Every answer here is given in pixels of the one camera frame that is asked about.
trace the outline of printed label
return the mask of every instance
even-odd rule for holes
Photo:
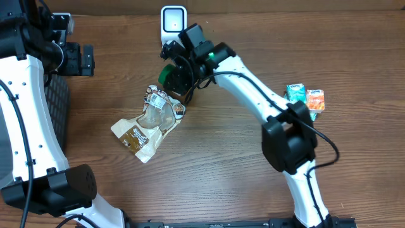
[[[154,93],[151,96],[151,100],[149,101],[149,104],[151,104],[159,109],[162,109],[163,105],[166,104],[166,100]]]
[[[142,149],[149,139],[139,130],[137,126],[133,126],[124,135],[120,137],[120,141],[134,153]]]

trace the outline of white device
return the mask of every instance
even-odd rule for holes
[[[182,42],[178,34],[187,28],[187,10],[183,6],[165,6],[160,11],[160,37],[162,45]]]

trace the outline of green object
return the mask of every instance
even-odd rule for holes
[[[303,84],[287,85],[288,100],[295,104],[297,101],[302,101],[306,104],[306,91]]]
[[[314,111],[309,111],[309,115],[311,116],[312,122],[316,120],[317,113]]]
[[[160,72],[158,82],[160,84],[164,85],[166,82],[167,76],[169,74],[171,74],[175,69],[176,69],[176,67],[173,66],[172,64],[168,64],[167,66],[165,66],[164,69],[162,70],[162,72]]]

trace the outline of wood grain surface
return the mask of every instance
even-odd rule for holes
[[[160,15],[181,5],[189,13],[268,13],[296,11],[400,10],[405,0],[46,0],[55,12],[76,15]]]
[[[275,92],[303,83],[323,89],[315,127],[341,150],[317,171],[332,215],[358,227],[404,227],[405,14],[403,11],[190,15],[207,39],[225,41]],[[66,156],[87,163],[98,191],[134,220],[207,222],[291,217],[282,174],[261,152],[259,123],[216,85],[196,91],[180,125],[141,163],[110,127],[141,114],[159,58],[158,16],[76,17],[71,41],[93,44],[93,78],[71,77]],[[320,140],[318,162],[333,158]],[[22,211],[0,203],[0,227],[18,227]],[[27,227],[60,218],[30,214]]]

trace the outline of black metal bracket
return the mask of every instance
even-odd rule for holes
[[[269,228],[306,228],[296,217],[293,218],[271,218],[268,221]],[[322,224],[312,228],[357,228],[354,218],[338,218],[328,216],[325,226]]]
[[[290,118],[293,115],[313,127],[308,107],[301,101],[287,106],[286,112],[269,117],[263,124],[262,150],[275,170],[295,174],[303,163],[314,160],[318,141],[313,131]],[[292,124],[291,127],[284,130],[284,122]]]
[[[49,168],[47,173],[34,179],[29,212],[59,217],[70,210],[92,205],[97,185],[90,166],[79,165],[61,172]],[[7,205],[24,209],[27,189],[28,181],[15,182],[2,188],[1,194]]]
[[[164,224],[162,222],[133,223],[125,228],[305,228],[295,217],[271,218],[268,221],[240,221],[240,222],[188,222]],[[325,228],[356,228],[354,218],[338,218],[328,216]],[[322,224],[312,228],[323,228]]]

